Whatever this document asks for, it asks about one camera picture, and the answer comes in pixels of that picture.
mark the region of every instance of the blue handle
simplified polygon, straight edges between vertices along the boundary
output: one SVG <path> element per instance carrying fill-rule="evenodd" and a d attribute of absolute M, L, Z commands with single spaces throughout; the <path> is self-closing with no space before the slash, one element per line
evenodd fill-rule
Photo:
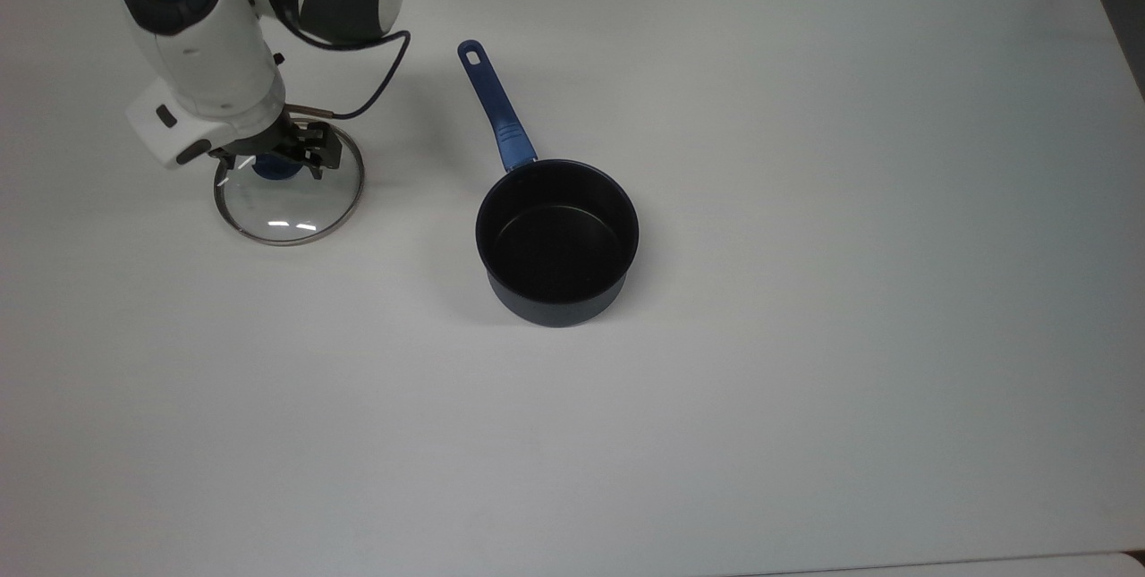
<path fill-rule="evenodd" d="M 532 149 L 516 112 L 513 112 L 513 104 L 505 95 L 505 88 L 502 87 L 497 72 L 485 55 L 485 47 L 477 40 L 465 40 L 458 46 L 457 55 L 461 58 L 466 74 L 469 74 L 469 82 L 473 84 L 474 92 L 477 92 L 477 100 L 485 109 L 485 116 L 493 125 L 497 149 L 500 150 L 502 165 L 505 166 L 506 173 L 536 161 L 537 150 Z"/>

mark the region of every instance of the black cable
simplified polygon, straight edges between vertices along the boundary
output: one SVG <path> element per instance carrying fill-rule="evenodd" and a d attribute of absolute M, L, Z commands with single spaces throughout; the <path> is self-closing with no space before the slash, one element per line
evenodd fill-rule
<path fill-rule="evenodd" d="M 377 90 L 373 92 L 373 95 L 370 96 L 370 100 L 365 101 L 365 104 L 362 105 L 361 108 L 355 109 L 354 112 L 348 112 L 348 113 L 331 113 L 331 116 L 330 116 L 331 119 L 337 119 L 337 120 L 355 119 L 355 117 L 362 116 L 362 113 L 364 113 L 368 109 L 372 108 L 372 105 L 374 104 L 374 102 L 378 100 L 378 96 L 381 95 L 381 92 L 386 92 L 386 85 L 388 85 L 390 82 L 390 80 L 394 79 L 394 74 L 396 74 L 396 72 L 397 72 L 397 66 L 398 66 L 398 64 L 402 63 L 402 58 L 404 58 L 404 56 L 405 56 L 406 48 L 410 47 L 410 32 L 409 31 L 404 31 L 404 30 L 403 31 L 394 31 L 393 34 L 386 35 L 385 39 L 381 39 L 381 42 L 384 42 L 384 44 L 385 42 L 389 42 L 389 40 L 393 40 L 393 39 L 402 39 L 402 48 L 400 48 L 400 50 L 397 50 L 397 55 L 394 58 L 394 63 L 390 64 L 389 71 L 386 72 L 385 79 L 382 79 L 381 84 L 378 85 Z"/>

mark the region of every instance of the black saucepan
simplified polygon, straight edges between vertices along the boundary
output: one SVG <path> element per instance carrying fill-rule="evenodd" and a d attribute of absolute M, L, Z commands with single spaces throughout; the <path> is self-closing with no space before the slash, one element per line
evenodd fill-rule
<path fill-rule="evenodd" d="M 637 254 L 629 195 L 593 166 L 537 160 L 489 56 L 457 48 L 492 124 L 506 174 L 477 212 L 477 252 L 502 303 L 539 325 L 575 325 L 621 293 Z"/>

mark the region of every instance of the table surface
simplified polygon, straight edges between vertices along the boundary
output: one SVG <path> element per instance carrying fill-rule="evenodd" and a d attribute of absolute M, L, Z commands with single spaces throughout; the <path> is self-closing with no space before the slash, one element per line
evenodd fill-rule
<path fill-rule="evenodd" d="M 1124 554 L 1099 554 L 871 568 L 829 575 L 830 577 L 1145 577 L 1145 567 Z"/>
<path fill-rule="evenodd" d="M 335 235 L 160 169 L 117 0 L 0 0 L 0 572 L 686 577 L 1145 546 L 1145 104 L 1099 0 L 405 0 Z M 298 104 L 393 47 L 275 23 Z M 506 311 L 482 40 L 641 246 Z"/>

